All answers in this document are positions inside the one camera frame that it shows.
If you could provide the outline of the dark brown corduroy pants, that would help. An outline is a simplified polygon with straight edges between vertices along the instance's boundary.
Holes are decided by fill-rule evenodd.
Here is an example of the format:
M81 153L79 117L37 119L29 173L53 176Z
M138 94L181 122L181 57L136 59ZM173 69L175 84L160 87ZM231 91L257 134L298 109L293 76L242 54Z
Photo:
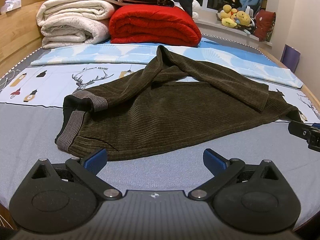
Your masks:
M219 64L159 46L145 68L65 97L57 147L111 161L194 146L279 119L300 121L280 92Z

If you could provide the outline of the blue patterned folded sheet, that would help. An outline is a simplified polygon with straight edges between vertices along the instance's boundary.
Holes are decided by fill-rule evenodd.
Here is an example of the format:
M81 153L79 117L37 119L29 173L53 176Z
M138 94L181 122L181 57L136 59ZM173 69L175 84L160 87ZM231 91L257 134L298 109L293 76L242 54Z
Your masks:
M32 66L85 63L147 64L155 56L157 43L82 44L50 50L31 63ZM258 50L253 52L202 38L197 47L169 46L166 48L196 61L208 61L230 68L241 75L301 88L303 82L286 68L281 68Z

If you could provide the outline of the dark red cushion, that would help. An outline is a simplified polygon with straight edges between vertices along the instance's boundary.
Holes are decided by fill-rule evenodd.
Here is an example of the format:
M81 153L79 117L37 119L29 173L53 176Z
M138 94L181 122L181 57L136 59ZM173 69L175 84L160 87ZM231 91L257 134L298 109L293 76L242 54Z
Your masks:
M261 9L255 16L254 36L260 42L270 42L275 23L276 13Z

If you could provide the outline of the yellow plush toys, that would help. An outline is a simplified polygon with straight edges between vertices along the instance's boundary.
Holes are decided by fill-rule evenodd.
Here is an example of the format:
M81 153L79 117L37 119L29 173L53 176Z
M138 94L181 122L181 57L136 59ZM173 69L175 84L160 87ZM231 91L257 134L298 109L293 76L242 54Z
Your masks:
M244 11L239 11L231 5L225 4L222 10L217 13L221 24L228 28L249 28L251 26L251 17Z

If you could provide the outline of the white plush toy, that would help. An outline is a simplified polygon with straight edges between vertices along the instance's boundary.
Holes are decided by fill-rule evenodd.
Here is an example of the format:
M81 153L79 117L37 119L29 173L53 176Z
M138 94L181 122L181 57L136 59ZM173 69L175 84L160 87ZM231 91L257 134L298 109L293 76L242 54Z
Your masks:
M201 9L201 6L200 6L199 2L197 0L193 0L193 3L192 3L192 11L193 11L192 18L194 20L197 20L199 18L200 9Z

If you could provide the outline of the cream folded quilt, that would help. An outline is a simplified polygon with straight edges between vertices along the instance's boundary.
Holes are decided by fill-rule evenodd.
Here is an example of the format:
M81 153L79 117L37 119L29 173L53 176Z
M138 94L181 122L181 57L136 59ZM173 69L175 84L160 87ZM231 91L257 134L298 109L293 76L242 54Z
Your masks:
M36 15L42 47L54 49L107 40L116 7L103 0L47 0Z

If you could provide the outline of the red folded blanket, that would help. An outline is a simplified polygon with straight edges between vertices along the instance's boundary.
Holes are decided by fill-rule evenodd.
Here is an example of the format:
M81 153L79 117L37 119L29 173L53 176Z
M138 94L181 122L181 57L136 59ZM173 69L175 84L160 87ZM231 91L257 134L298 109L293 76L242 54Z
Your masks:
M194 20L179 7L127 5L110 18L111 43L163 43L195 47L201 32Z

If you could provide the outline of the tissue pack on headboard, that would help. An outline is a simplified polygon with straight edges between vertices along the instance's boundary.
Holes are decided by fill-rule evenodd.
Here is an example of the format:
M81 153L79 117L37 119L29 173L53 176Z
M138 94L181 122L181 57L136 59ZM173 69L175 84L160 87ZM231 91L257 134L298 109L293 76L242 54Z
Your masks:
M1 14L6 14L7 12L19 9L21 7L21 0L6 0L4 5L1 7Z

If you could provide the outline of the wooden bed frame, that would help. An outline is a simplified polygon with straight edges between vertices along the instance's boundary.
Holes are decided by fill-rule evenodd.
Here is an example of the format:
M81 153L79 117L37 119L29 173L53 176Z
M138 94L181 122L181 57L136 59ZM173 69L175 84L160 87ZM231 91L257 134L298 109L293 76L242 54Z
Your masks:
M1 77L41 47L36 14L45 1L21 0L20 8L1 15Z

